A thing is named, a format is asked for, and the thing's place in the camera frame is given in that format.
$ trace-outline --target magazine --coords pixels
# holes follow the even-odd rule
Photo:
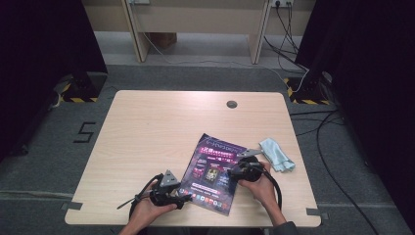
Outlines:
[[[229,215],[237,182],[229,179],[227,169],[247,148],[204,134],[189,162],[178,190],[180,196],[191,194],[193,204]]]

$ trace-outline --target sleeve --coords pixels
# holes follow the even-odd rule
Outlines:
[[[271,230],[274,235],[299,235],[296,225],[291,221],[274,227]]]

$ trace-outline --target wooden table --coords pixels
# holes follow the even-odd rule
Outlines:
[[[237,108],[228,108],[228,101],[236,101]],[[306,213],[317,206],[283,96],[205,91],[117,92],[72,199],[82,208],[68,210],[66,222],[126,224],[130,204],[116,208],[167,169],[181,179],[204,133],[253,149],[267,137],[275,139],[296,164],[292,172],[271,169],[283,193],[283,214],[297,226],[320,224],[320,216]],[[241,186],[229,216],[187,203],[152,225],[272,226],[265,209]]]

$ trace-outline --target power outlet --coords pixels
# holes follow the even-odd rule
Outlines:
[[[293,7],[294,4],[294,0],[272,0],[271,7],[276,7],[277,1],[280,2],[280,8],[288,8],[290,4]]]

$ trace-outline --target black curtain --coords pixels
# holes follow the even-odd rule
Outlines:
[[[1,161],[34,128],[63,76],[107,68],[80,0],[0,5]]]
[[[370,165],[415,232],[415,24],[412,0],[358,1],[336,50],[325,57],[341,108]],[[299,63],[312,65],[343,5],[317,0]]]

